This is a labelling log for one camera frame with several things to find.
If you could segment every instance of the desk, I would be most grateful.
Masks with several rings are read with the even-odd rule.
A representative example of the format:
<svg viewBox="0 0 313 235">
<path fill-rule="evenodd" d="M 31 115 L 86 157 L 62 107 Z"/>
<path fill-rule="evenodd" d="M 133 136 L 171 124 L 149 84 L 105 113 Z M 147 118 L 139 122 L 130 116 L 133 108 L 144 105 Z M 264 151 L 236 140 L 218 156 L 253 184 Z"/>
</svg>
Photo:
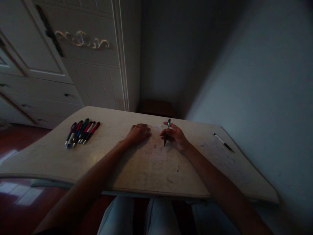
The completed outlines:
<svg viewBox="0 0 313 235">
<path fill-rule="evenodd" d="M 64 142 L 74 122 L 100 121 L 101 126 L 84 146 L 65 149 Z M 0 165 L 0 177 L 24 177 L 75 183 L 112 147 L 122 140 L 137 123 L 162 124 L 164 117 L 87 106 L 77 111 L 46 136 L 5 160 Z M 212 132 L 233 150 L 229 153 L 241 161 L 249 174 L 249 183 L 237 185 L 248 197 L 278 202 L 275 189 L 258 173 L 237 148 L 227 133 L 217 125 L 172 119 L 186 138 L 197 148 L 199 141 L 213 140 Z M 188 198 L 208 198 L 200 177 L 189 161 L 169 144 L 167 161 L 143 159 L 130 149 L 117 167 L 106 191 L 163 195 Z"/>
</svg>

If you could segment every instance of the sheet of paper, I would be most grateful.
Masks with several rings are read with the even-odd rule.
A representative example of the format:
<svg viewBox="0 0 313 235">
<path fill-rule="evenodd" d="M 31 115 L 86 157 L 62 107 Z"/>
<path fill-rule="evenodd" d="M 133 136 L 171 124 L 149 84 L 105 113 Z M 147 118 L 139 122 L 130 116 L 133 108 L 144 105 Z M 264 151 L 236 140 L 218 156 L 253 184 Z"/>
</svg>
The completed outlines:
<svg viewBox="0 0 313 235">
<path fill-rule="evenodd" d="M 198 143 L 207 159 L 237 186 L 249 182 L 239 159 L 235 159 L 218 140 Z"/>
<path fill-rule="evenodd" d="M 137 146 L 138 153 L 145 159 L 155 161 L 167 161 L 167 154 L 164 151 L 164 140 L 161 139 L 161 125 L 149 125 L 151 128 L 151 136 Z"/>
</svg>

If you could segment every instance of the wooden floor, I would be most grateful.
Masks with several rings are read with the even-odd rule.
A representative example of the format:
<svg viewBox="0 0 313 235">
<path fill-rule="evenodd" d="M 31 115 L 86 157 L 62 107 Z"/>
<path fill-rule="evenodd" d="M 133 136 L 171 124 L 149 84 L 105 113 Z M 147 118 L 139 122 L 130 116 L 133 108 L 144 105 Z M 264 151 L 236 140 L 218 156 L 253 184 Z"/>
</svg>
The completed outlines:
<svg viewBox="0 0 313 235">
<path fill-rule="evenodd" d="M 14 125 L 0 131 L 0 164 L 50 130 Z M 32 234 L 51 208 L 65 195 L 57 187 L 30 187 L 31 179 L 0 179 L 0 234 Z M 103 214 L 114 196 L 102 195 L 74 234 L 97 234 Z M 149 199 L 134 198 L 134 234 L 143 234 Z M 173 201 L 181 234 L 196 234 L 191 206 Z"/>
</svg>

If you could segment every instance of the pen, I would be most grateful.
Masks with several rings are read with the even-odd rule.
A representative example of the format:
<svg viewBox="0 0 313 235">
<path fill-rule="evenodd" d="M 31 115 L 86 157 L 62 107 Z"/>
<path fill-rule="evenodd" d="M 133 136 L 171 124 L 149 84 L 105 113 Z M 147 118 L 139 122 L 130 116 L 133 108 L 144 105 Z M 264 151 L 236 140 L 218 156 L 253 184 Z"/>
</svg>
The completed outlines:
<svg viewBox="0 0 313 235">
<path fill-rule="evenodd" d="M 82 136 L 82 132 L 86 129 L 88 122 L 89 122 L 89 118 L 87 118 L 85 120 L 84 124 L 83 123 L 81 124 L 81 127 L 80 127 L 78 133 L 76 134 L 75 141 L 73 143 L 73 148 L 75 148 L 77 146 L 78 141 L 80 140 L 80 137 Z"/>
<path fill-rule="evenodd" d="M 226 143 L 225 143 L 220 137 L 218 137 L 214 132 L 213 132 L 213 135 L 215 135 L 215 136 L 223 143 L 223 145 L 226 146 L 226 148 L 228 148 L 230 151 L 232 151 L 233 153 L 235 153 L 235 152 L 231 149 L 231 147 L 229 147 L 228 144 L 226 144 Z"/>
<path fill-rule="evenodd" d="M 69 132 L 69 135 L 68 135 L 68 137 L 67 137 L 67 139 L 66 139 L 66 141 L 65 141 L 65 145 L 67 145 L 67 143 L 68 143 L 68 141 L 69 141 L 69 138 L 71 137 L 71 135 L 72 135 L 72 133 L 73 133 L 73 131 L 74 131 L 76 125 L 77 125 L 77 123 L 74 122 L 73 125 L 72 125 L 72 127 L 71 127 L 71 130 L 70 130 L 70 132 Z"/>
<path fill-rule="evenodd" d="M 89 133 L 91 132 L 91 130 L 94 128 L 96 122 L 93 121 L 91 123 L 91 125 L 89 126 L 88 130 L 86 131 L 85 135 L 82 137 L 82 140 L 81 140 L 81 144 L 84 143 L 84 141 L 86 140 L 87 136 L 89 135 Z"/>
<path fill-rule="evenodd" d="M 79 128 L 81 127 L 81 124 L 83 123 L 83 121 L 79 121 L 77 128 L 74 128 L 73 133 L 71 134 L 71 137 L 69 138 L 69 141 L 67 142 L 66 148 L 71 148 L 72 143 L 75 142 L 75 136 L 77 134 L 77 132 L 79 131 Z"/>
<path fill-rule="evenodd" d="M 90 127 L 91 124 L 92 124 L 92 121 L 87 124 L 85 130 L 84 130 L 83 133 L 81 134 L 81 137 L 79 137 L 79 141 L 78 141 L 79 144 L 80 144 L 81 141 L 83 140 L 83 138 L 84 138 L 84 136 L 85 136 L 85 134 L 86 134 L 86 132 L 87 132 L 87 130 L 89 129 L 89 127 Z"/>
<path fill-rule="evenodd" d="M 169 119 L 167 121 L 167 128 L 170 128 L 170 123 L 171 123 L 171 119 Z M 164 136 L 164 147 L 165 147 L 165 144 L 166 144 L 166 140 L 167 140 L 167 133 L 165 133 L 165 136 Z"/>
<path fill-rule="evenodd" d="M 79 133 L 79 139 L 82 137 L 82 134 L 83 134 L 84 130 L 86 129 L 88 123 L 89 123 L 89 118 L 87 118 L 87 119 L 85 120 L 84 125 L 83 125 L 82 128 L 81 128 L 81 131 L 80 131 L 80 133 Z"/>
<path fill-rule="evenodd" d="M 98 129 L 99 126 L 100 126 L 100 122 L 98 122 L 97 125 L 91 130 L 91 132 L 89 133 L 89 135 L 87 136 L 83 144 L 86 144 L 88 142 L 88 140 L 92 137 L 92 135 L 94 134 L 96 129 Z"/>
<path fill-rule="evenodd" d="M 79 134 L 81 132 L 81 129 L 82 129 L 82 126 L 83 126 L 83 120 L 81 120 L 79 123 L 78 123 L 78 127 L 77 127 L 77 130 L 76 130 L 76 133 L 75 133 L 75 136 L 73 138 L 73 148 L 75 148 L 76 144 L 77 144 L 77 141 L 79 139 Z"/>
</svg>

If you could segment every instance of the hand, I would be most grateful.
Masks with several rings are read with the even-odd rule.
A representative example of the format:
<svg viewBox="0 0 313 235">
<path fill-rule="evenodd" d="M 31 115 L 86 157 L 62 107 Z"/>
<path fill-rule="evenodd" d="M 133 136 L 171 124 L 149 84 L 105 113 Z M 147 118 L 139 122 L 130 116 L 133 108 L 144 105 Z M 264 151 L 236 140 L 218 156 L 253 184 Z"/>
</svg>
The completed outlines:
<svg viewBox="0 0 313 235">
<path fill-rule="evenodd" d="M 185 151 L 191 144 L 186 139 L 183 131 L 179 129 L 173 123 L 170 123 L 172 129 L 164 129 L 160 133 L 161 139 L 165 138 L 165 133 L 168 135 L 167 140 L 171 141 L 175 148 L 179 151 Z"/>
<path fill-rule="evenodd" d="M 144 141 L 146 138 L 151 136 L 151 133 L 149 132 L 149 130 L 150 128 L 148 127 L 147 124 L 139 123 L 137 125 L 133 125 L 130 129 L 130 132 L 125 137 L 124 142 L 129 147 L 138 145 L 142 141 Z"/>
</svg>

